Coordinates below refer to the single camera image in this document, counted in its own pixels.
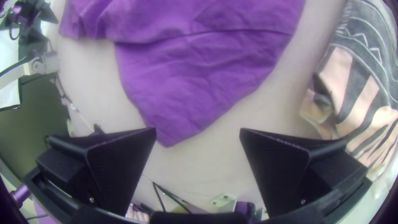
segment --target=gray striped fabric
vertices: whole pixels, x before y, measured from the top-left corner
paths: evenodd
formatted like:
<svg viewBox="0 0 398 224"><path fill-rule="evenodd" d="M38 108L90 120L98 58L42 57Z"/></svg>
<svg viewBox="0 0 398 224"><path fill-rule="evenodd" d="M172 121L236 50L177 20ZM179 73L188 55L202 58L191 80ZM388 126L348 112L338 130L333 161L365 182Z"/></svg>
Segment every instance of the gray striped fabric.
<svg viewBox="0 0 398 224"><path fill-rule="evenodd" d="M398 137L397 27L382 0L348 0L301 107L324 139L380 173Z"/></svg>

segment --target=purple fabric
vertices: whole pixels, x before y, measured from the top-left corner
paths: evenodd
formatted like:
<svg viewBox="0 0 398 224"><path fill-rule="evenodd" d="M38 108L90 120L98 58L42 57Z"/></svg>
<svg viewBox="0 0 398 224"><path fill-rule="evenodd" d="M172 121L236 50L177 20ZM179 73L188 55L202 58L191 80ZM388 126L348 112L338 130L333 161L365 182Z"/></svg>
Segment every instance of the purple fabric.
<svg viewBox="0 0 398 224"><path fill-rule="evenodd" d="M189 138L255 91L304 0L69 0L60 33L115 42L120 79L158 141Z"/></svg>

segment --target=screw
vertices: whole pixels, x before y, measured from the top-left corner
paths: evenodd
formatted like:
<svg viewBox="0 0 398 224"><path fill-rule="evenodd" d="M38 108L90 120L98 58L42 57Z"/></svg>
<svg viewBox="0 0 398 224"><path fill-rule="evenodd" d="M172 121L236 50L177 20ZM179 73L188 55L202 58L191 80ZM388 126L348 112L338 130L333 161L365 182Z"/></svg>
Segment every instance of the screw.
<svg viewBox="0 0 398 224"><path fill-rule="evenodd" d="M39 63L38 62L34 62L32 65L33 71L37 71L39 69Z"/></svg>

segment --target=green panel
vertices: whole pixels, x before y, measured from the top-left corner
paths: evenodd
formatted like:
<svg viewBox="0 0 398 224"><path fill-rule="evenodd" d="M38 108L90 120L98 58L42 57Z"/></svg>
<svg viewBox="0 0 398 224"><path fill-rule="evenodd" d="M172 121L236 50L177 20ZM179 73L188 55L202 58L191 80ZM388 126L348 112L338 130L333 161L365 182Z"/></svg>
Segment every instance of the green panel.
<svg viewBox="0 0 398 224"><path fill-rule="evenodd" d="M21 107L0 112L0 156L20 179L36 166L46 135L68 134L67 108L49 79L23 85Z"/></svg>

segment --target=metal bracket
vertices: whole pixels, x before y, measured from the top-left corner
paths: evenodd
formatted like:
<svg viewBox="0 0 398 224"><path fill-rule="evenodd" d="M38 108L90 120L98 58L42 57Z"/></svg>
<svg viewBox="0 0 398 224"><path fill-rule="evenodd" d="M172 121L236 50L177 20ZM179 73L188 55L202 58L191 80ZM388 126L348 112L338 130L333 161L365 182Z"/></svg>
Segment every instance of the metal bracket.
<svg viewBox="0 0 398 224"><path fill-rule="evenodd" d="M269 219L268 216L268 212L265 208L260 208L256 211L256 213L254 214L254 216L258 219L258 220L266 220Z"/></svg>
<svg viewBox="0 0 398 224"><path fill-rule="evenodd" d="M55 51L44 53L30 61L23 59L0 73L0 89L25 75L47 75L59 70Z"/></svg>
<svg viewBox="0 0 398 224"><path fill-rule="evenodd" d="M233 212L236 206L236 199L228 194L221 194L210 202L212 205L218 207L219 213Z"/></svg>

